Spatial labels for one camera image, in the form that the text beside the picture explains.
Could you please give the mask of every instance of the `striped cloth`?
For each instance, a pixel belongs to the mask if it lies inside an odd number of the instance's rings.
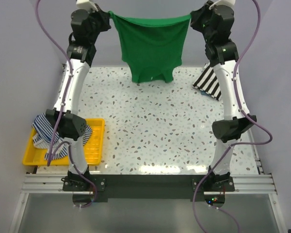
[[[205,65],[204,71],[193,83],[193,87],[204,91],[206,94],[210,95],[216,100],[221,99],[219,82],[212,67],[210,66],[210,63]]]
[[[33,146],[38,149],[48,149],[47,153],[44,156],[44,159],[47,160],[49,156],[49,145],[53,134],[53,127],[46,119],[45,114],[38,115],[32,126],[37,131],[37,134],[33,136]],[[85,129],[85,133],[83,135],[83,145],[88,141],[88,139],[92,135],[92,128],[87,125]],[[53,150],[64,140],[59,137],[58,132],[55,134]],[[62,159],[68,155],[68,147],[66,144],[63,144],[59,147],[57,152],[55,153],[53,159]]]

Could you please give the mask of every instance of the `yellow plastic crate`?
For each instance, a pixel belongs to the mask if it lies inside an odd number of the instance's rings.
[[[93,133],[87,143],[84,145],[85,159],[89,165],[98,165],[101,161],[103,133],[105,129],[104,119],[86,119],[87,124],[92,128]],[[37,149],[33,146],[32,137],[36,131],[32,132],[27,143],[26,152],[23,158],[23,165],[27,166],[46,166],[47,161],[44,159],[47,149]],[[67,166],[69,158],[66,156],[62,159],[55,159],[51,162],[51,166]]]

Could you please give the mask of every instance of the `white terrazzo table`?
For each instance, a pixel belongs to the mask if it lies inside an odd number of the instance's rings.
[[[106,121],[100,174],[206,174],[223,119],[223,104],[192,88],[201,68],[178,67],[174,81],[136,84],[128,67],[93,67],[79,103],[83,118]],[[249,134],[242,136],[250,141]],[[238,146],[231,173],[258,174],[252,146]],[[39,174],[66,174],[66,166],[39,167]]]

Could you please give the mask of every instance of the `green cloth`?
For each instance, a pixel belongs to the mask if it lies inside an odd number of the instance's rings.
[[[173,70],[182,65],[182,51],[191,15],[177,18],[126,18],[109,12],[118,31],[122,60],[135,83],[173,80]]]

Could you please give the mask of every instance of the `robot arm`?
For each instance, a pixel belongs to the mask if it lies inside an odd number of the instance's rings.
[[[58,119],[59,109],[62,106],[62,98],[67,88],[63,114],[57,132],[64,141],[68,141],[71,145],[71,157],[73,162],[69,159],[68,177],[72,180],[78,179],[78,173],[74,165],[81,174],[84,174],[84,176],[89,175],[88,164],[85,160],[82,144],[86,120],[77,116],[78,103],[84,79],[96,53],[95,42],[97,37],[101,32],[105,32],[111,28],[109,24],[109,14],[103,12],[98,5],[89,0],[78,0],[77,6],[80,9],[71,14],[71,27],[73,33],[69,37],[69,47],[67,49],[67,55],[73,67],[73,76],[67,86],[70,78],[70,66],[67,63],[63,88],[61,89],[54,108],[47,109],[46,111],[46,117],[54,127]]]
[[[236,78],[233,79],[233,70],[239,58],[235,43],[229,39],[230,30],[234,23],[232,9],[234,4],[235,0],[222,0],[218,5],[209,0],[201,9],[191,12],[191,27],[204,36],[206,56],[218,78],[224,104],[224,119],[216,121],[212,125],[217,144],[215,156],[209,169],[222,159],[222,155],[229,145],[238,142],[242,133],[253,126],[240,112],[236,93],[241,100],[242,110],[254,121],[257,121],[256,116],[250,115],[243,98],[238,70]],[[234,82],[237,84],[238,92],[235,92]],[[212,187],[228,182],[232,154],[233,148],[206,179],[206,186]]]

